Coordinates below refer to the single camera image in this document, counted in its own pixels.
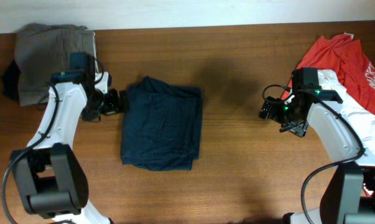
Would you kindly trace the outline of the navy blue shorts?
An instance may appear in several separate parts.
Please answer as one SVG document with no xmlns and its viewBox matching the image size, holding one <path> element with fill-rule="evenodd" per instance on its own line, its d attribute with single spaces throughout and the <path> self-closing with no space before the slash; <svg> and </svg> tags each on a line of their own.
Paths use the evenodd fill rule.
<svg viewBox="0 0 375 224">
<path fill-rule="evenodd" d="M 191 170 L 200 155 L 201 90 L 145 77 L 127 90 L 121 161 L 151 171 Z"/>
</svg>

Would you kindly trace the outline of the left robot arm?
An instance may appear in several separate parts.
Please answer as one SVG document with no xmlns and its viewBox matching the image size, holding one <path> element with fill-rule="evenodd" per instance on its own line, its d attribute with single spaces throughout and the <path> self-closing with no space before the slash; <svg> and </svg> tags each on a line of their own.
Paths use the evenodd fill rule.
<svg viewBox="0 0 375 224">
<path fill-rule="evenodd" d="M 24 210 L 53 223 L 112 223 L 89 200 L 89 187 L 73 153 L 79 119 L 99 121 L 102 115 L 129 109 L 125 91 L 112 89 L 103 64 L 86 52 L 72 53 L 70 68 L 49 79 L 48 102 L 34 137 L 25 149 L 13 151 L 1 186 L 4 212 L 6 184 L 13 175 Z"/>
</svg>

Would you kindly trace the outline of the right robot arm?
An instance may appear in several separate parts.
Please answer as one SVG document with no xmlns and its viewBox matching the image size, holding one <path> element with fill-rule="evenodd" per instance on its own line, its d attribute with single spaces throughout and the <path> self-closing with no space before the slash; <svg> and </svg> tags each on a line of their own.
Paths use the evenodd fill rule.
<svg viewBox="0 0 375 224">
<path fill-rule="evenodd" d="M 263 96 L 259 116 L 280 124 L 280 132 L 304 137 L 313 128 L 331 162 L 317 168 L 300 190 L 302 212 L 283 223 L 375 223 L 375 115 L 360 106 L 333 70 L 299 68 L 285 96 Z M 320 205 L 307 209 L 305 191 L 320 172 L 335 170 Z"/>
</svg>

